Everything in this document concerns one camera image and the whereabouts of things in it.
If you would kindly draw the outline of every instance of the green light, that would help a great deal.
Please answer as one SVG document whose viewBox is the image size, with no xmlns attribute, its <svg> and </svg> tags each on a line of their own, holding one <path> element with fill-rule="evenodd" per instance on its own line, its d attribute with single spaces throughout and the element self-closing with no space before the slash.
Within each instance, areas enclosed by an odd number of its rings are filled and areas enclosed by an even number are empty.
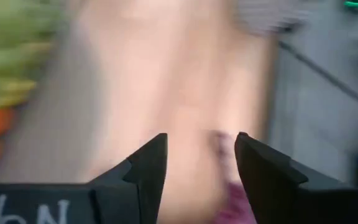
<svg viewBox="0 0 358 224">
<path fill-rule="evenodd" d="M 358 7 L 358 3 L 357 3 L 357 2 L 346 1 L 346 2 L 345 2 L 345 6 Z"/>
</svg>

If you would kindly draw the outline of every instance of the handwritten label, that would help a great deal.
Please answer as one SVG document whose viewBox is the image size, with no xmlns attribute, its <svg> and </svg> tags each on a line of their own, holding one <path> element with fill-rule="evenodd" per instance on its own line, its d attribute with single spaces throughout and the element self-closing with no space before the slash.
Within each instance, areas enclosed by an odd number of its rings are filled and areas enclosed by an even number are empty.
<svg viewBox="0 0 358 224">
<path fill-rule="evenodd" d="M 8 222 L 17 222 L 18 224 L 27 224 L 27 221 L 20 215 L 6 215 L 4 214 L 4 207 L 7 201 L 6 195 L 0 195 L 0 224 L 6 224 Z M 59 213 L 58 221 L 52 218 L 48 205 L 41 204 L 37 209 L 37 221 L 36 224 L 67 224 L 67 211 L 70 205 L 68 200 L 58 201 Z"/>
</svg>

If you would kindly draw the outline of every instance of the gray floor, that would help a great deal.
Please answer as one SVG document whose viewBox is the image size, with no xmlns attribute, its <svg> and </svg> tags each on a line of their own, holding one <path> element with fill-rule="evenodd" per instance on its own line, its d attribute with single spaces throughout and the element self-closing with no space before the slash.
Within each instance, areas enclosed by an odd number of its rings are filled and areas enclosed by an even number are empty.
<svg viewBox="0 0 358 224">
<path fill-rule="evenodd" d="M 281 40 L 358 94 L 358 15 L 340 1 L 311 4 L 304 27 Z M 352 182 L 358 101 L 281 49 L 268 143 L 308 167 Z"/>
</svg>

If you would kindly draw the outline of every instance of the blurry skin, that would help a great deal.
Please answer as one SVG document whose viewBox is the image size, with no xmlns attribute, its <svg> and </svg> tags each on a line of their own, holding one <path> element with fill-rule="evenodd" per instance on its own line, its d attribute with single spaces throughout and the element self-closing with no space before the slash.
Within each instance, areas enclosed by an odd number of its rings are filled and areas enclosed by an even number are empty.
<svg viewBox="0 0 358 224">
<path fill-rule="evenodd" d="M 205 223 L 225 198 L 208 130 L 261 137 L 270 37 L 240 31 L 223 0 L 93 0 L 80 15 L 103 71 L 103 120 L 84 180 L 168 133 L 159 221 Z M 239 182 L 233 148 L 231 180 Z"/>
</svg>

